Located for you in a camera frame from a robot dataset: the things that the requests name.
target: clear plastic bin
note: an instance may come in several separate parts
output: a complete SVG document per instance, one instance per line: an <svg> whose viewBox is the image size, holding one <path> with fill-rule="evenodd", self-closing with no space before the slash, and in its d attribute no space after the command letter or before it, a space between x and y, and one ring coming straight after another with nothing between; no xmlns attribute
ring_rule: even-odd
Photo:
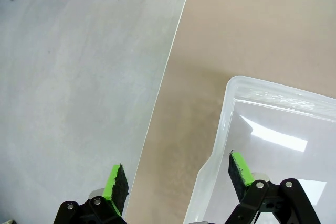
<svg viewBox="0 0 336 224"><path fill-rule="evenodd" d="M336 223L336 100L253 79L233 77L226 87L213 152L198 172L184 224L225 223L239 203L228 175L231 150L251 172L279 184L298 179L321 223ZM258 224L278 224L262 213Z"/></svg>

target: gray floor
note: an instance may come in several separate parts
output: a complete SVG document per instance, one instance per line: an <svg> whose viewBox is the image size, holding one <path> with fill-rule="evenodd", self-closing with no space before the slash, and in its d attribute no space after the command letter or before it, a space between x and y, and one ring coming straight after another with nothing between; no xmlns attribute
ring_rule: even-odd
<svg viewBox="0 0 336 224"><path fill-rule="evenodd" d="M132 184L185 0L0 0L0 223Z"/></svg>

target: brown object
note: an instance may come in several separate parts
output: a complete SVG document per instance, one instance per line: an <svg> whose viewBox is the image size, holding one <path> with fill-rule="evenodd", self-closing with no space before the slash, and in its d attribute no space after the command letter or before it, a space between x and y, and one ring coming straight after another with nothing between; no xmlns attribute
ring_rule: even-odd
<svg viewBox="0 0 336 224"><path fill-rule="evenodd" d="M231 77L336 98L335 38L335 0L187 0L126 221L183 222Z"/></svg>

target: plastic container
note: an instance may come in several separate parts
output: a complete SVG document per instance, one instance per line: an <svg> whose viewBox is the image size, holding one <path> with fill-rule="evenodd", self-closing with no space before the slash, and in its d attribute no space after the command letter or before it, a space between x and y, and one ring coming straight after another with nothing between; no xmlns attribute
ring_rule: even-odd
<svg viewBox="0 0 336 224"><path fill-rule="evenodd" d="M321 223L336 223L336 100L253 79L233 77L226 87L213 152L198 172L184 224L225 223L239 203L228 175L231 150L251 172L279 184L298 179ZM258 224L278 224L272 213Z"/></svg>

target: screw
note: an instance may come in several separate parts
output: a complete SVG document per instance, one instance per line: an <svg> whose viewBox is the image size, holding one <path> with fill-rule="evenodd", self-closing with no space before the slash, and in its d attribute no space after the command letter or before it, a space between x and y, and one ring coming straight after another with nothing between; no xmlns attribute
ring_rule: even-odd
<svg viewBox="0 0 336 224"><path fill-rule="evenodd" d="M264 187L264 183L263 182L258 182L256 184L257 188L263 188Z"/></svg>
<svg viewBox="0 0 336 224"><path fill-rule="evenodd" d="M292 183L291 181L287 181L287 182L285 183L285 185L286 185L287 187L292 187L292 186L293 186L293 183Z"/></svg>
<svg viewBox="0 0 336 224"><path fill-rule="evenodd" d="M68 204L68 209L71 210L74 207L72 203Z"/></svg>
<svg viewBox="0 0 336 224"><path fill-rule="evenodd" d="M95 205L99 205L99 204L101 203L101 200L100 200L100 199L95 199L95 200L93 201L93 203L94 203Z"/></svg>

